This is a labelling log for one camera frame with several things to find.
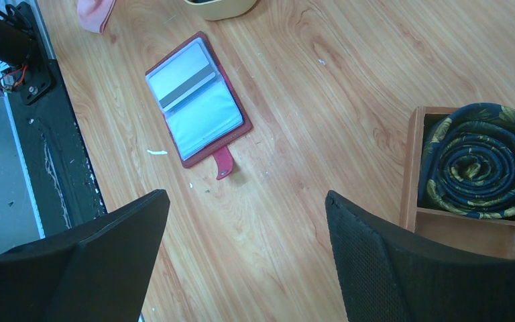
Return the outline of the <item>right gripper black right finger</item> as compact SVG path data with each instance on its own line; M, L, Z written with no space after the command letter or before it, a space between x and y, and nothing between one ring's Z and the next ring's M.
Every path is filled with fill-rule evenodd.
M335 191L325 209L349 321L515 321L515 260L421 237Z

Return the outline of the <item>oval wooden tray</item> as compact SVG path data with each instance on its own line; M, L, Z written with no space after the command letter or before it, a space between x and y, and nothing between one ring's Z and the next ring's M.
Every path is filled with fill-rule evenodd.
M249 11L257 0L212 0L189 1L184 0L198 16L207 21L219 21L243 15Z

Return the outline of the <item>red leather card holder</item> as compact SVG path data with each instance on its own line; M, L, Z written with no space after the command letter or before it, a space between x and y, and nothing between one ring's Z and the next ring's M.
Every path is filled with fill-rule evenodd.
M182 166L192 168L212 156L217 165L217 180L222 180L234 171L235 162L229 151L229 144L249 133L253 124L206 33L199 31L173 49L146 71L145 80L146 75L155 67L198 37L203 39L217 66L217 77L167 113L161 110L155 100Z

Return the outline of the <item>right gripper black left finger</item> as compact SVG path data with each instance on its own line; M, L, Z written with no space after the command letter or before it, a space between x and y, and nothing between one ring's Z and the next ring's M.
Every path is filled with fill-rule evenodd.
M0 254L0 321L138 321L169 208L154 190Z

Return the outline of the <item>white magnetic stripe card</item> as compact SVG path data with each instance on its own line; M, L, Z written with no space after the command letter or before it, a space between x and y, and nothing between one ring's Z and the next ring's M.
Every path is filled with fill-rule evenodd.
M218 70L203 39L179 49L146 75L146 82L164 113L217 77Z

